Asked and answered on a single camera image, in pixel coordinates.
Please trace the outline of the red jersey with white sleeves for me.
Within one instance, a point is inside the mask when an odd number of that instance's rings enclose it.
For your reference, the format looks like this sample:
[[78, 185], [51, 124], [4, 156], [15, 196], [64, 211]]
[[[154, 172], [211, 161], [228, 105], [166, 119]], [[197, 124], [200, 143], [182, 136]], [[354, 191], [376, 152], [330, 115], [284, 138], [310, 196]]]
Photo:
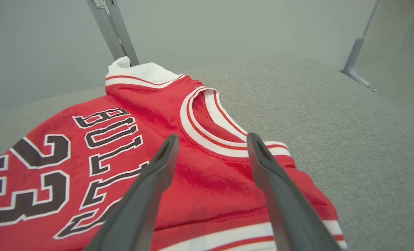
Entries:
[[219, 92], [126, 56], [108, 70], [104, 96], [54, 114], [0, 156], [0, 251], [83, 251], [173, 134], [178, 162], [151, 250], [275, 250], [247, 132]]

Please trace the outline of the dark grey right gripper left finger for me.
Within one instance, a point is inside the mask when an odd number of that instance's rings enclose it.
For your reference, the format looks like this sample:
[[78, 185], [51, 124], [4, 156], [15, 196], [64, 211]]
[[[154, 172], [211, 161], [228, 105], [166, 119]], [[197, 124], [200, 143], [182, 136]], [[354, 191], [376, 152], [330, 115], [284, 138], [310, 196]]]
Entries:
[[169, 135], [85, 251], [150, 251], [162, 194], [172, 184], [179, 136]]

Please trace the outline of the grey fabric sofa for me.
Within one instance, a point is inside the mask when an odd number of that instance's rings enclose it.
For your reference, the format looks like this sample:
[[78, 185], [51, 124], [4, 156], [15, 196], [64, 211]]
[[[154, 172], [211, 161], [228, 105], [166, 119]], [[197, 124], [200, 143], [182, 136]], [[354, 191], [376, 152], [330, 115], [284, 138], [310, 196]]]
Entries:
[[[264, 140], [341, 249], [414, 251], [411, 117], [304, 59], [176, 74], [219, 92], [229, 116]], [[105, 87], [0, 109], [0, 156], [54, 114], [104, 96]]]

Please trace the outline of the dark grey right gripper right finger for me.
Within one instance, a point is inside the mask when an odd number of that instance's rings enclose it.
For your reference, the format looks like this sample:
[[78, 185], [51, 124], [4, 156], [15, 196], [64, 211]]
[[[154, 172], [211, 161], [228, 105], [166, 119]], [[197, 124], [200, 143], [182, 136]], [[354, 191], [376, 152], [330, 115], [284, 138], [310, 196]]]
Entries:
[[343, 251], [256, 133], [247, 135], [253, 180], [263, 191], [278, 251]]

